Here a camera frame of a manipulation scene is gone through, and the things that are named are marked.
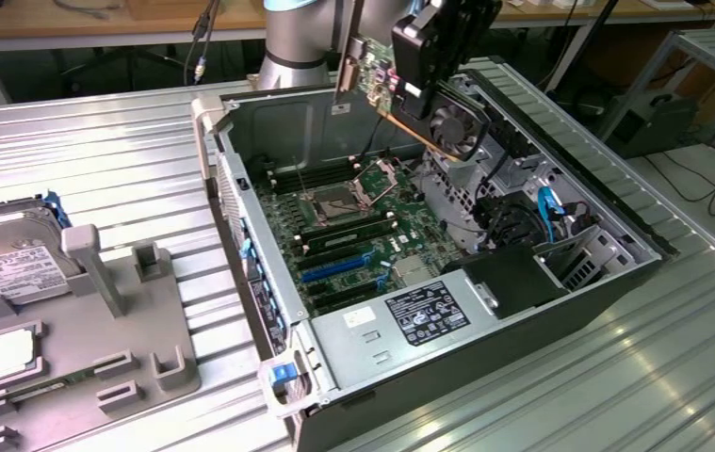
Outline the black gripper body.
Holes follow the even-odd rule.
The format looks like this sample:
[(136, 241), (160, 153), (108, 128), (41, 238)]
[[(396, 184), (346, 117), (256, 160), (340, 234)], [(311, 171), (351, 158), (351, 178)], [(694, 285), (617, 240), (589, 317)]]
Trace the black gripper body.
[(436, 9), (439, 24), (491, 24), (502, 9), (499, 0), (431, 0), (428, 5)]

